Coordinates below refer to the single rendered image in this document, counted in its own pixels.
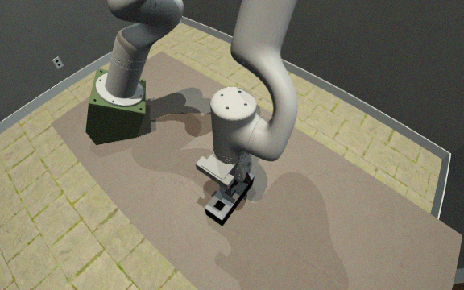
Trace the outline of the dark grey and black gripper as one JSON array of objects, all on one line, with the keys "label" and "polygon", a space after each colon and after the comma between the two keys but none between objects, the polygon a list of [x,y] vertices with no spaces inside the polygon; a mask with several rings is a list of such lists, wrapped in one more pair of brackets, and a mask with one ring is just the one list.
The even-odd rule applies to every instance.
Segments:
[{"label": "dark grey and black gripper", "polygon": [[[231,185],[231,188],[233,188],[235,185],[240,183],[246,183],[249,184],[251,182],[251,178],[249,177],[249,174],[251,172],[251,167],[252,167],[252,158],[251,154],[246,154],[243,159],[239,163],[236,163],[236,165],[233,167],[233,169],[230,171],[230,174],[234,176],[234,183]],[[249,173],[249,174],[248,174]]]}]

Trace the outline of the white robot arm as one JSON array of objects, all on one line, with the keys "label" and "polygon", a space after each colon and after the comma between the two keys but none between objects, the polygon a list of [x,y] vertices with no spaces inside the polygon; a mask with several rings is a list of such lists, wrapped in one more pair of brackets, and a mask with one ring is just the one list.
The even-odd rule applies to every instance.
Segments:
[{"label": "white robot arm", "polygon": [[[273,114],[271,120],[259,116],[255,112],[255,97],[239,87],[220,89],[212,96],[214,152],[208,159],[201,157],[196,167],[227,190],[234,183],[230,171],[236,163],[246,154],[266,161],[279,159],[295,126],[296,91],[280,51],[296,2],[241,2],[230,52],[235,61],[265,84],[271,95]],[[116,18],[136,24],[118,32],[108,73],[97,79],[96,91],[111,105],[135,106],[143,99],[143,87],[138,82],[151,46],[178,25],[184,3],[182,0],[107,0],[107,3]]]}]

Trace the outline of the grey and red pin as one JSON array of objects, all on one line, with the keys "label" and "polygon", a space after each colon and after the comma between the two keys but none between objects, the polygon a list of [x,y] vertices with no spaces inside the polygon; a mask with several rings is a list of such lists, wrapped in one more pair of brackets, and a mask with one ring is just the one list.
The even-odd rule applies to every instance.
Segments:
[{"label": "grey and red pin", "polygon": [[230,196],[232,196],[232,194],[234,193],[235,191],[235,186],[233,188],[229,187],[228,190],[226,190],[226,193],[229,194]]}]

